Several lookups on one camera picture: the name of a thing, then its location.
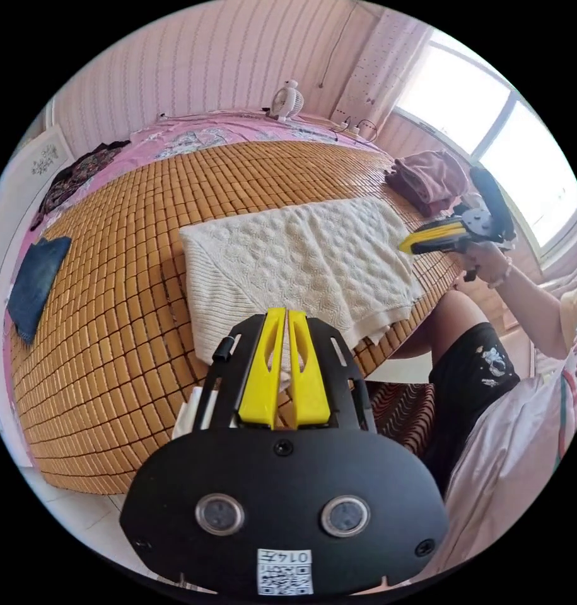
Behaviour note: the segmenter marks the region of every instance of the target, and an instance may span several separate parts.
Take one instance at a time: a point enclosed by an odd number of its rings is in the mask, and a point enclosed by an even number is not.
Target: person
[[[463,292],[448,291],[395,358],[431,351],[435,420],[422,460],[444,496],[449,532],[428,578],[478,554],[526,511],[577,428],[577,288],[560,300],[493,243],[471,244],[463,268],[495,287],[560,371],[520,380],[494,328]]]

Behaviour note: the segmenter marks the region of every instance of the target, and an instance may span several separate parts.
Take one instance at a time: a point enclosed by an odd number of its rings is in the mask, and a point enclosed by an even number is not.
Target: denim jeans
[[[42,238],[29,247],[21,263],[7,309],[17,333],[29,345],[34,341],[50,289],[71,241],[68,237],[51,241]]]

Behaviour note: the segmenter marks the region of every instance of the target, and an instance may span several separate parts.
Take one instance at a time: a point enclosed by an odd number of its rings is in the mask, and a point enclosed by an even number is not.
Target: white shirt
[[[478,419],[446,491],[448,535],[411,582],[485,550],[546,486],[577,429],[577,330],[561,371],[519,383]]]

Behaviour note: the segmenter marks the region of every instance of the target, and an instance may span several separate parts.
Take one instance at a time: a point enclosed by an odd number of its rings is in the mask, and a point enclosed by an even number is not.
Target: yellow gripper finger
[[[246,424],[262,424],[272,430],[274,428],[285,322],[286,309],[267,310],[238,410],[240,420]]]
[[[304,312],[288,311],[288,337],[292,375],[290,391],[296,411],[296,425],[326,424],[330,418],[330,407]],[[303,360],[303,370],[299,354]]]

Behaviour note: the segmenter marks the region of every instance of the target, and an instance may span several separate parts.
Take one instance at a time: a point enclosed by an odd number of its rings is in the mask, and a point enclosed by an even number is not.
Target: bamboo mat
[[[194,353],[179,227],[289,204],[375,195],[411,228],[421,219],[383,183],[386,156],[311,142],[248,142],[164,159],[116,179],[44,233],[68,235],[69,253],[36,339],[11,332],[20,422],[46,480],[61,488],[124,493],[170,439],[181,404],[206,366]],[[379,346],[360,343],[364,375],[409,336],[458,267],[419,257],[426,295]],[[277,427],[294,422],[284,395]]]

